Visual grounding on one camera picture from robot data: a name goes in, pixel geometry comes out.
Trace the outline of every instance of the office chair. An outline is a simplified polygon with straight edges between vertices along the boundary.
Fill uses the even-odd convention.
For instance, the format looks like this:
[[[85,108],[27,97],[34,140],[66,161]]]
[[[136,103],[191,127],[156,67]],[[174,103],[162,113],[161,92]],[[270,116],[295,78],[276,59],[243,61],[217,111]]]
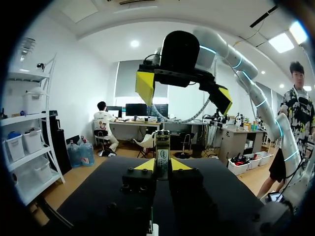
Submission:
[[[149,151],[145,152],[143,149],[155,147],[155,132],[153,132],[152,134],[146,134],[142,142],[138,142],[135,139],[133,139],[133,141],[141,147],[137,158],[139,157],[140,154],[142,154],[141,158],[146,157],[146,155],[149,154]]]
[[[94,130],[94,135],[96,136],[96,139],[100,140],[100,137],[102,138],[102,150],[97,152],[98,156],[108,156],[108,152],[105,150],[105,145],[108,144],[108,140],[105,140],[104,137],[108,135],[108,132],[106,130]]]
[[[183,150],[182,152],[177,152],[175,153],[175,157],[177,158],[181,158],[181,159],[187,159],[190,158],[190,154],[185,152],[185,145],[189,145],[189,150],[191,149],[191,140],[193,139],[193,137],[195,136],[195,134],[193,133],[181,133],[179,135],[180,139],[184,139],[183,142]]]

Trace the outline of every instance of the black mat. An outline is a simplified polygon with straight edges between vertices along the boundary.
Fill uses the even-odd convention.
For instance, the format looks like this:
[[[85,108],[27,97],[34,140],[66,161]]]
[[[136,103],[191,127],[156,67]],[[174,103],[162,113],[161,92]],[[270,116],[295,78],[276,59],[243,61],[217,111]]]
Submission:
[[[110,202],[119,194],[122,175],[129,167],[136,167],[147,159],[113,156],[103,162],[60,206],[58,212],[71,223],[85,220],[90,214],[106,215]],[[182,163],[199,168],[203,185],[218,205],[220,220],[241,224],[263,206],[262,202],[219,160],[189,159]],[[154,223],[159,235],[177,235],[172,199],[166,181],[157,182],[154,199]]]

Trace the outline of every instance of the white t-shirt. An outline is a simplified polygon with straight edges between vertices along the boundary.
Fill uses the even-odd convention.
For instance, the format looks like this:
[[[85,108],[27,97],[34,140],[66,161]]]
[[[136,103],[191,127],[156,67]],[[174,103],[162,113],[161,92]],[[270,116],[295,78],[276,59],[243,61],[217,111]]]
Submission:
[[[95,130],[107,130],[108,135],[112,134],[112,131],[109,127],[109,122],[115,121],[115,117],[113,117],[110,113],[106,111],[99,111],[94,114],[94,127]]]

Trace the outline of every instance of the sticker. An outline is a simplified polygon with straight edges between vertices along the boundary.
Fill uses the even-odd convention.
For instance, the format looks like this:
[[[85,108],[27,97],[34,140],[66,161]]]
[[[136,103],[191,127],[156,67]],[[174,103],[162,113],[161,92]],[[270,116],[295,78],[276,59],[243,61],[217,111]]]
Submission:
[[[157,166],[167,166],[168,164],[168,149],[157,150]]]
[[[89,162],[89,159],[88,158],[82,158],[82,162],[83,163],[85,163],[85,164],[89,164],[90,162]]]

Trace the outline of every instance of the person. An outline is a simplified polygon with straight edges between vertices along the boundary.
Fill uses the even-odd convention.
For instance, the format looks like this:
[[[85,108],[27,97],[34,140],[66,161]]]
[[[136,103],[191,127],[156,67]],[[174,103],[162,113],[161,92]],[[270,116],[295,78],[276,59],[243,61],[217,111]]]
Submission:
[[[116,148],[119,144],[115,136],[113,135],[112,131],[110,130],[109,122],[116,121],[116,118],[113,117],[110,113],[106,112],[106,103],[99,102],[97,104],[99,112],[94,114],[94,127],[96,130],[106,130],[108,135],[104,137],[105,140],[109,140],[110,142],[110,149],[115,152]]]
[[[294,80],[294,85],[292,89],[284,94],[279,113],[287,115],[301,158],[302,160],[307,161],[305,159],[305,153],[309,134],[312,134],[313,139],[315,138],[314,107],[308,93],[303,89],[303,66],[298,61],[292,62],[290,65],[290,72]],[[281,148],[279,148],[269,172],[270,176],[263,183],[257,195],[259,199],[269,191],[276,181],[280,183],[277,187],[277,192],[284,186],[286,173],[284,156]]]

